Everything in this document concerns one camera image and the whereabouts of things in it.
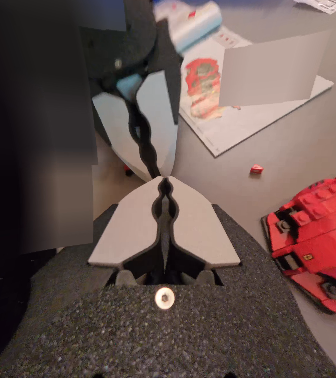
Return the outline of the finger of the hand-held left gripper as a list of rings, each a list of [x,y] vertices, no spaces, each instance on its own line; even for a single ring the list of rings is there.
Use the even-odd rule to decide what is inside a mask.
[[[174,123],[164,71],[146,77],[136,93],[136,101],[150,125],[157,168],[163,177],[169,177],[174,167],[178,126]]]
[[[129,130],[129,111],[125,100],[102,92],[92,97],[92,102],[115,154],[143,181],[158,177],[142,161],[139,145]]]

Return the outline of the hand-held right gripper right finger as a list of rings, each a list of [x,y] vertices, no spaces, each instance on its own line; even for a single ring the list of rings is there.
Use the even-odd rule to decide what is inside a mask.
[[[212,204],[175,177],[168,177],[167,196],[175,210],[171,224],[177,270],[212,270],[241,262]]]

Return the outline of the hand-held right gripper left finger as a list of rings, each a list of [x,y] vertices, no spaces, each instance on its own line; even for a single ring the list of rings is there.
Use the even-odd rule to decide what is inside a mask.
[[[160,197],[159,176],[125,196],[96,244],[88,263],[91,266],[126,269],[141,252],[158,239],[158,224],[152,206]]]

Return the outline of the lego instruction sheet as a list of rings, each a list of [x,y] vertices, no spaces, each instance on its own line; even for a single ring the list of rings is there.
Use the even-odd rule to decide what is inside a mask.
[[[251,44],[249,40],[221,26],[184,52],[179,113],[214,157],[292,113],[334,85],[317,75],[311,96],[306,100],[220,107],[224,50]]]

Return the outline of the red lego car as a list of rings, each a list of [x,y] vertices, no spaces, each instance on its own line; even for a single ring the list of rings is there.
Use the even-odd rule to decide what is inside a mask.
[[[304,188],[261,223],[282,274],[336,314],[336,177]]]

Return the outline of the printed paper sheet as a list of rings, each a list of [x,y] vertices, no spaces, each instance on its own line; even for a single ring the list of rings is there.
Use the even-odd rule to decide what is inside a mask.
[[[336,12],[336,0],[294,0],[293,2],[308,5],[328,15]]]

